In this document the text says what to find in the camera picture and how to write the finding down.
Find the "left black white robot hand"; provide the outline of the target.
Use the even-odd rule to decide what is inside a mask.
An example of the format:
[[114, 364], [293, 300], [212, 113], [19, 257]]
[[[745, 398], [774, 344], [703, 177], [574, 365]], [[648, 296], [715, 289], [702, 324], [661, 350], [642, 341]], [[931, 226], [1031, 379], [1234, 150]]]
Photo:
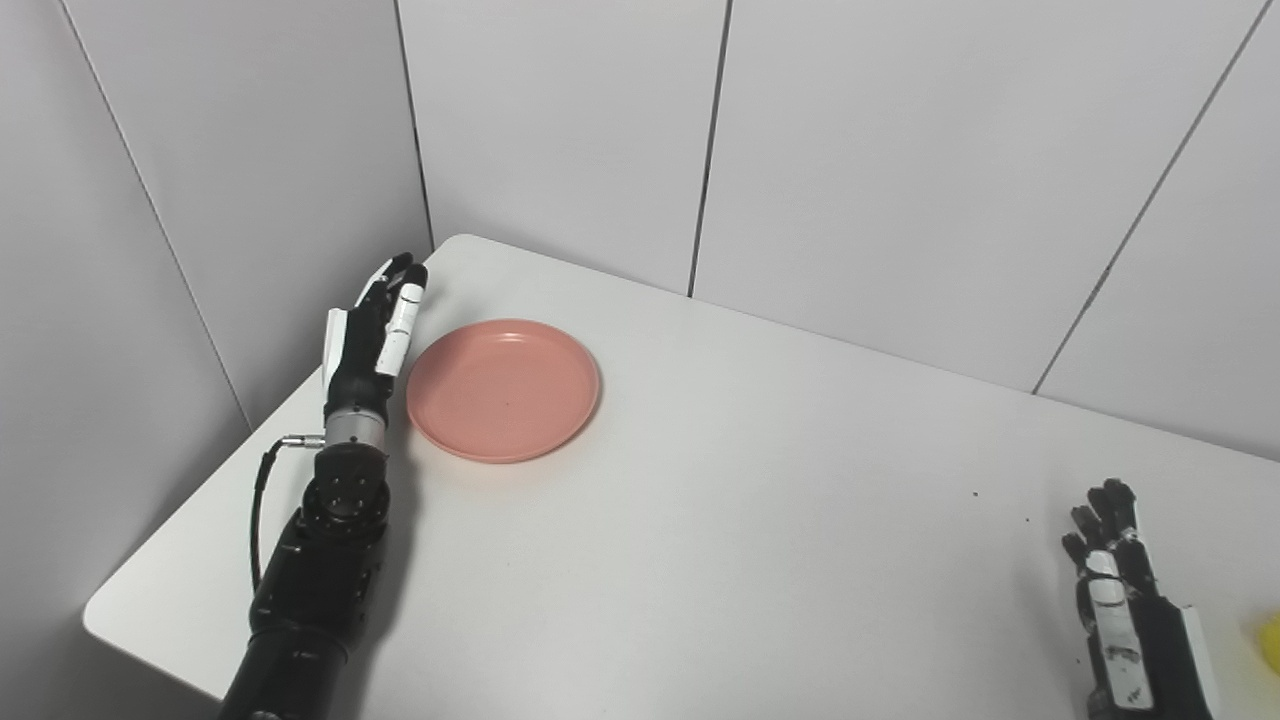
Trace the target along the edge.
[[428, 278], [411, 252], [397, 254], [370, 275], [352, 307], [329, 311], [321, 365], [325, 421], [348, 411], [387, 420]]

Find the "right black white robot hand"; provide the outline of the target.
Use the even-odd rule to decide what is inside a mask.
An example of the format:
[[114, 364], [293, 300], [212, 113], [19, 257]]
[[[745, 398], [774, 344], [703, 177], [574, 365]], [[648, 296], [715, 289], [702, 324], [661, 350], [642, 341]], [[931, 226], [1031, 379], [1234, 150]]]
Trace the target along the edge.
[[1137, 495], [1117, 478], [1087, 492], [1061, 538], [1094, 688], [1089, 719], [1217, 719], [1220, 694], [1199, 616], [1158, 587]]

